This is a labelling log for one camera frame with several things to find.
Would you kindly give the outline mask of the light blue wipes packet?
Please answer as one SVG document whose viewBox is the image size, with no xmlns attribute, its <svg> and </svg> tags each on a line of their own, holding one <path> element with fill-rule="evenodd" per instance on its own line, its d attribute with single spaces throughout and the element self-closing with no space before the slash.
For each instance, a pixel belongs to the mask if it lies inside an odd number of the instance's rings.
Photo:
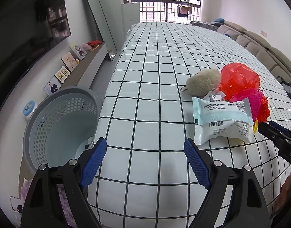
<svg viewBox="0 0 291 228">
<path fill-rule="evenodd" d="M 210 139 L 228 137 L 247 143 L 254 142 L 254 121 L 249 100 L 206 101 L 192 99 L 195 122 L 194 143 L 202 145 Z"/>
</svg>

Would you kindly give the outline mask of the red plastic bag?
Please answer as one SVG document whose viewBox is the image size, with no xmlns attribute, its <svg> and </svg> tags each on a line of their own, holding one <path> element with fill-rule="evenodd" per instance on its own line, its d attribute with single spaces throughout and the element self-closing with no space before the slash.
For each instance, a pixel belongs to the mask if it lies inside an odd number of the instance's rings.
<svg viewBox="0 0 291 228">
<path fill-rule="evenodd" d="M 225 100 L 230 102 L 230 99 L 244 89 L 260 89 L 259 75 L 242 63 L 230 63 L 224 66 L 221 70 L 221 82 L 219 90 L 225 94 Z M 257 122 L 267 122 L 270 116 L 269 102 L 265 95 L 261 101 Z"/>
</svg>

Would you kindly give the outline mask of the white round lid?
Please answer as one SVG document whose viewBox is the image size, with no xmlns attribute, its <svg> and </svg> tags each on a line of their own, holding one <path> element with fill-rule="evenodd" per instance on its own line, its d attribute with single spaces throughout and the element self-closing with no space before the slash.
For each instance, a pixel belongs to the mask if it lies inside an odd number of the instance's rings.
<svg viewBox="0 0 291 228">
<path fill-rule="evenodd" d="M 88 138 L 87 143 L 88 143 L 88 145 L 92 145 L 93 144 L 93 136 Z"/>
</svg>

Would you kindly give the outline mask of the beige sloth plush toy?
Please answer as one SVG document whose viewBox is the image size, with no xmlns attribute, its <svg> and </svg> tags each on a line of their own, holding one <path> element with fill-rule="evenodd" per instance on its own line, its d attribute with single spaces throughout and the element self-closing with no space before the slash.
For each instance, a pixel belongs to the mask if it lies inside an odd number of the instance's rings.
<svg viewBox="0 0 291 228">
<path fill-rule="evenodd" d="M 212 89 L 217 89 L 221 82 L 221 72 L 217 69 L 202 70 L 186 80 L 180 91 L 187 91 L 194 97 L 204 97 Z"/>
</svg>

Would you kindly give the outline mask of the purple fuzzy blanket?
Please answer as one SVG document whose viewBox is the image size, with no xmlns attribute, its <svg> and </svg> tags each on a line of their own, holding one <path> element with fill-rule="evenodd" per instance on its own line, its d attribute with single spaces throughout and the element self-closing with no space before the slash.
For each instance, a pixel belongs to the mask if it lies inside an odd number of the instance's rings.
<svg viewBox="0 0 291 228">
<path fill-rule="evenodd" d="M 25 200 L 26 200 L 28 190 L 30 188 L 31 183 L 32 183 L 32 180 L 24 180 L 24 182 L 23 182 L 23 186 L 21 187 L 21 190 L 20 190 L 20 199 L 23 202 L 25 202 Z M 63 213 L 65 215 L 66 222 L 71 227 L 77 227 L 77 224 L 75 223 L 75 220 L 73 218 L 73 215 L 72 215 L 72 212 L 71 212 L 68 200 L 67 200 L 64 186 L 62 184 L 58 184 L 57 187 L 58 187 L 59 198 L 61 201 L 62 210 L 63 210 Z"/>
</svg>

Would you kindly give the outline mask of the black backpack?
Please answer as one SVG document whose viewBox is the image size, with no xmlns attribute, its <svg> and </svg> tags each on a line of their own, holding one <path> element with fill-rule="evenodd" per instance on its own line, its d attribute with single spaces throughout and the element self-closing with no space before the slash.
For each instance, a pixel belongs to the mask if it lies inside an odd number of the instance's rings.
<svg viewBox="0 0 291 228">
<path fill-rule="evenodd" d="M 283 77 L 281 76 L 277 76 L 276 77 L 277 81 L 282 85 L 282 87 L 285 89 L 288 97 L 290 98 L 291 100 L 291 84 L 286 82 Z"/>
</svg>

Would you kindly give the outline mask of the white jar blue lid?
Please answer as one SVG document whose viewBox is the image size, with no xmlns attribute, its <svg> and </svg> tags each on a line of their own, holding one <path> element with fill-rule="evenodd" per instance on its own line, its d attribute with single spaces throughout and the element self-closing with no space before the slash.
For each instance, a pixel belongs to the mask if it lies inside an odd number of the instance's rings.
<svg viewBox="0 0 291 228">
<path fill-rule="evenodd" d="M 23 108 L 23 116 L 26 120 L 30 120 L 32 114 L 38 107 L 38 104 L 34 100 L 30 100 Z"/>
</svg>

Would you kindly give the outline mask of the checkered white bed sheet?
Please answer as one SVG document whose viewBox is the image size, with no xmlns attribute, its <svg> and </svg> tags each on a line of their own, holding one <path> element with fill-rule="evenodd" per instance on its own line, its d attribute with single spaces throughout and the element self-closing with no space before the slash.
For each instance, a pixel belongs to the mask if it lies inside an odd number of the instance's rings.
<svg viewBox="0 0 291 228">
<path fill-rule="evenodd" d="M 206 195 L 184 154 L 193 137 L 186 80 L 246 64 L 260 77 L 270 116 L 291 130 L 291 100 L 273 75 L 231 38 L 200 27 L 130 27 L 105 93 L 96 137 L 107 141 L 88 202 L 105 227 L 188 227 Z"/>
</svg>

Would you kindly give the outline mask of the grey tv console shelf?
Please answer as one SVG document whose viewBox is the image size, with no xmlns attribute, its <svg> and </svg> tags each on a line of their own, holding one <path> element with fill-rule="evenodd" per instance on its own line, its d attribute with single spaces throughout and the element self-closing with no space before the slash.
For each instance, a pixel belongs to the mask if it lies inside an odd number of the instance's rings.
<svg viewBox="0 0 291 228">
<path fill-rule="evenodd" d="M 105 42 L 97 46 L 94 51 L 88 52 L 85 58 L 80 61 L 78 66 L 66 78 L 65 82 L 61 84 L 61 89 L 70 86 L 90 88 L 107 54 L 108 51 Z"/>
</svg>

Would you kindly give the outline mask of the window security grille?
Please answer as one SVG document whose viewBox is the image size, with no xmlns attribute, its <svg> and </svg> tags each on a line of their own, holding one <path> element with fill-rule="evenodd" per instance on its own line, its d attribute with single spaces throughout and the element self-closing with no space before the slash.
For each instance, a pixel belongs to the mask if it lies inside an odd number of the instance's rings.
<svg viewBox="0 0 291 228">
<path fill-rule="evenodd" d="M 158 0 L 131 0 L 140 5 L 141 22 L 172 22 L 190 24 L 200 21 L 202 0 L 197 4 Z"/>
</svg>

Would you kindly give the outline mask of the red cloth on shelf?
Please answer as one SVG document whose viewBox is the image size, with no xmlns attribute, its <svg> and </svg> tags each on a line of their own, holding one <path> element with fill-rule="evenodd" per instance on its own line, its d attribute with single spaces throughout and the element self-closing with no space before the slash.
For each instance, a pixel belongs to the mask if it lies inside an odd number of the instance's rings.
<svg viewBox="0 0 291 228">
<path fill-rule="evenodd" d="M 97 47 L 98 45 L 102 44 L 103 42 L 100 40 L 93 40 L 90 42 L 87 42 L 87 44 L 91 47 Z"/>
</svg>

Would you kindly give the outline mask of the white cabinet by window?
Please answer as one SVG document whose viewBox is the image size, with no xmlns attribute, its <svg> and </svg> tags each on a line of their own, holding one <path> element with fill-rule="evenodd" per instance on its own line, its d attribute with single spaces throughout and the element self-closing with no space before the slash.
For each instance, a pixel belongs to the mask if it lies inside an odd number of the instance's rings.
<svg viewBox="0 0 291 228">
<path fill-rule="evenodd" d="M 139 3 L 121 4 L 121 13 L 124 38 L 126 38 L 130 27 L 140 23 L 140 5 Z"/>
</svg>

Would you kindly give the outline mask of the man portrait photo frame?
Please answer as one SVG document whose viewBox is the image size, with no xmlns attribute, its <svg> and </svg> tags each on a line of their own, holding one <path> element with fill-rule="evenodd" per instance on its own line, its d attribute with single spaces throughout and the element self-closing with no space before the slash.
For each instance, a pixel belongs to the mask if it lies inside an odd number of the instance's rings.
<svg viewBox="0 0 291 228">
<path fill-rule="evenodd" d="M 57 80 L 57 78 L 54 76 L 51 78 L 51 80 L 45 85 L 44 91 L 48 96 L 51 96 L 55 92 L 57 92 L 61 88 L 60 82 Z"/>
</svg>

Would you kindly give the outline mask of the comic photo frame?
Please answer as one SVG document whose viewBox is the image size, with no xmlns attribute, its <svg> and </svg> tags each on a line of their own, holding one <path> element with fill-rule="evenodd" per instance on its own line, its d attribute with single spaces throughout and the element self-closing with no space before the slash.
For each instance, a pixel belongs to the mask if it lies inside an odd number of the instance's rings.
<svg viewBox="0 0 291 228">
<path fill-rule="evenodd" d="M 67 77 L 70 75 L 70 72 L 63 65 L 54 75 L 60 83 L 64 83 Z"/>
</svg>

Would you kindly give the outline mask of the pink drawing photo frame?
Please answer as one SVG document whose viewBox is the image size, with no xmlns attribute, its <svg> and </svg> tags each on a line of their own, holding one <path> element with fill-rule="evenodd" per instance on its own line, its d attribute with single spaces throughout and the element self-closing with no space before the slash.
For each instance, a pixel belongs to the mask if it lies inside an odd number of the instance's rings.
<svg viewBox="0 0 291 228">
<path fill-rule="evenodd" d="M 66 53 L 63 57 L 61 57 L 61 60 L 70 72 L 73 72 L 73 70 L 78 66 L 78 63 L 71 52 Z"/>
</svg>

